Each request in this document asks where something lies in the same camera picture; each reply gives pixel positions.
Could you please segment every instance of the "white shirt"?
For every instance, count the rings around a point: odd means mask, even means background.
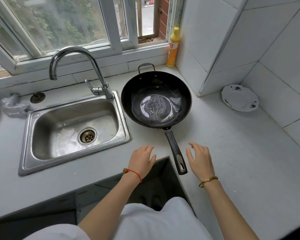
[[[113,240],[212,240],[188,203],[180,197],[170,199],[161,211],[143,204],[127,204],[120,215]],[[59,224],[37,231],[24,240],[90,240],[78,226]]]

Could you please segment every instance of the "black wok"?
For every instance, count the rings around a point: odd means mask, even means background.
[[[140,74],[140,67],[149,65],[154,71]],[[189,113],[192,104],[190,90],[178,77],[156,71],[151,63],[141,64],[138,71],[139,74],[130,79],[122,90],[123,109],[138,124],[165,130],[178,174],[186,174],[187,167],[171,126]]]

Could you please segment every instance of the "faucet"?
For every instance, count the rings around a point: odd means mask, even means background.
[[[109,86],[109,84],[105,81],[105,78],[103,77],[100,68],[96,62],[96,60],[94,59],[93,55],[91,54],[90,51],[88,51],[87,49],[80,47],[80,46],[68,46],[68,47],[64,47],[60,50],[58,50],[51,59],[50,62],[50,67],[49,67],[49,77],[50,80],[57,80],[57,65],[58,62],[61,60],[62,57],[64,57],[67,54],[70,53],[81,53],[86,55],[89,60],[91,61],[94,70],[96,71],[96,74],[98,75],[100,82],[101,82],[101,88],[94,88],[91,83],[86,79],[85,83],[88,85],[89,89],[91,90],[91,92],[96,95],[96,96],[100,96],[100,95],[105,95],[107,100],[113,100],[114,99],[114,95],[111,91],[111,88]]]

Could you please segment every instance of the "white countertop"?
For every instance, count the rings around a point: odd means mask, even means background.
[[[156,70],[183,79],[176,68],[162,65]],[[121,93],[136,74],[106,80]],[[90,90],[85,84],[76,84],[45,94],[43,102],[31,106],[72,101],[90,95]],[[180,180],[197,217],[212,237],[222,239],[207,195],[198,187],[200,182],[186,160],[189,141],[209,147],[216,175],[260,239],[277,239],[296,228],[300,224],[300,148],[262,109],[237,112],[223,103],[219,92],[200,98],[192,94],[192,98],[190,113],[172,130],[189,171]],[[22,97],[23,102],[29,99]],[[173,158],[163,130],[141,126],[130,118],[127,121],[132,135],[127,144],[19,177],[25,119],[9,118],[0,111],[0,218],[120,173],[132,151],[143,144],[154,145],[158,159]]]

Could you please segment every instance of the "stainless steel sink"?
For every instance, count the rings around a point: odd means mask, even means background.
[[[19,175],[24,176],[131,140],[119,94],[92,96],[28,114]]]

